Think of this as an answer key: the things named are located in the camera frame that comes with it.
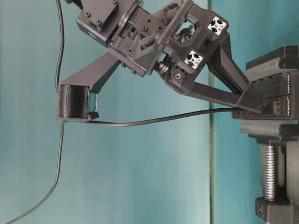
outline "threaded rod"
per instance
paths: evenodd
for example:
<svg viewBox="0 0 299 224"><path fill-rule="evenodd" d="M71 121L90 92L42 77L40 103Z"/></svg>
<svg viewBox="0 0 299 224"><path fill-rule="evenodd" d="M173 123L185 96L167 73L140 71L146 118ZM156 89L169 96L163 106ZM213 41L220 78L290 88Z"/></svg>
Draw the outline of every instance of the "threaded rod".
<svg viewBox="0 0 299 224"><path fill-rule="evenodd" d="M265 150L265 183L264 198L266 201L276 200L276 152L274 146L266 146Z"/></svg>

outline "hex screw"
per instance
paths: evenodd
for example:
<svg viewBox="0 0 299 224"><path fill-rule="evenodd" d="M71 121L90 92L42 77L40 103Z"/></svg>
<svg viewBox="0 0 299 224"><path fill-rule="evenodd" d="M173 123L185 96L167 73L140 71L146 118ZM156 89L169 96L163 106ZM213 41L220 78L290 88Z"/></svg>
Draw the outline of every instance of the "hex screw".
<svg viewBox="0 0 299 224"><path fill-rule="evenodd" d="M86 12L86 13L85 13L85 16L86 16L87 18L89 18L89 17L91 16L90 12Z"/></svg>
<svg viewBox="0 0 299 224"><path fill-rule="evenodd" d="M266 201L273 202L277 195L276 151L274 146L266 146L264 174L264 198Z"/></svg>
<svg viewBox="0 0 299 224"><path fill-rule="evenodd" d="M175 76L174 76L177 80L181 79L181 74L177 73Z"/></svg>
<svg viewBox="0 0 299 224"><path fill-rule="evenodd" d="M98 24L99 27L102 26L102 20L98 20L97 24Z"/></svg>

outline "black wire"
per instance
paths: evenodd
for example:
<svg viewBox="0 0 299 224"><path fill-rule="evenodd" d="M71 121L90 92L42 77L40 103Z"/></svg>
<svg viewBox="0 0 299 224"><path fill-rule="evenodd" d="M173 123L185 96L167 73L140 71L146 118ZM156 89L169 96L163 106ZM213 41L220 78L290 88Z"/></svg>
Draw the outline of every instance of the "black wire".
<svg viewBox="0 0 299 224"><path fill-rule="evenodd" d="M203 110L203 111L183 113L183 114L173 115L173 116L164 117L164 118L156 118L156 119L135 121L135 122L129 122L129 123L115 123L115 122L105 122L105 121L95 121L95 120L89 121L87 123L94 124L94 125L110 126L110 127L129 127L129 126L140 126L140 125L154 124L154 123L165 122L165 121L170 121L170 120L177 120L177 119L181 119L181 118L188 118L188 117L193 117L193 116L202 115L202 114L211 114L211 113L219 113L219 112L234 112L234 111L242 111L242 109L238 109L238 108L209 109L209 110Z"/></svg>
<svg viewBox="0 0 299 224"><path fill-rule="evenodd" d="M9 221L6 224L15 223L16 221L20 220L21 218L25 217L26 215L29 215L31 212L33 212L35 209L37 209L39 206L41 206L53 193L55 187L57 186L57 183L59 180L59 175L60 175L61 153L62 153L62 143L64 140L64 125L65 125L65 123L66 123L66 121L63 121L60 126L60 140L59 140L59 150L58 150L58 159L57 159L57 171L56 171L56 177L55 177L55 181L54 181L52 188L46 194L46 196L39 203L37 203L34 207L32 207L28 211L24 212L23 214L21 214L17 218L14 218L13 220Z"/></svg>
<svg viewBox="0 0 299 224"><path fill-rule="evenodd" d="M55 87L58 95L60 95L60 92L58 90L58 84L59 84L59 76L60 76L60 69L61 69L61 63L64 53L64 21L63 21L63 15L62 15L62 9L60 0L56 0L57 3L57 9L58 9L58 15L59 15L59 24L60 24L60 51L59 51L59 58L57 62L57 68L56 68L56 78L55 78ZM163 118L156 118L156 119L149 119L149 120L143 120L143 121L135 121L135 122L128 122L128 123L116 123L116 122L105 122L105 121L89 121L85 124L92 124L92 125L101 125L101 126L112 126L112 127L129 127L129 126L140 126L140 125L148 125L148 124L154 124L159 122L165 122L170 120L176 120L181 118L187 118L202 114L212 114L212 113L218 113L218 112L233 112L233 111L241 111L241 109L235 109L235 108L219 108L219 109L210 109L210 110L203 110L203 111L195 111L195 112L189 112L189 113L183 113L178 115L173 115L169 117L163 117ZM62 145L63 145L63 138L64 138L64 125L67 123L67 121L63 121L60 126L60 140L59 140L59 149L58 149L58 159L57 159L57 171L56 171L56 177L54 184L50 191L47 193L47 195L34 207L23 213L22 215L18 216L17 218L9 221L6 224L12 224L21 218L25 217L26 215L33 212L35 209L37 209L39 206L41 206L53 193L55 187L57 186L59 175L60 175L60 166L61 166L61 156L62 156Z"/></svg>
<svg viewBox="0 0 299 224"><path fill-rule="evenodd" d="M59 25L60 25L60 50L59 50L57 67L56 67L55 88L56 88L56 92L58 93L58 95L60 95L60 91L58 89L58 84L59 84L59 76L60 76L62 58L64 55L64 19L63 19L63 15L62 15L60 0L56 0L56 4L57 4L57 10L58 10Z"/></svg>

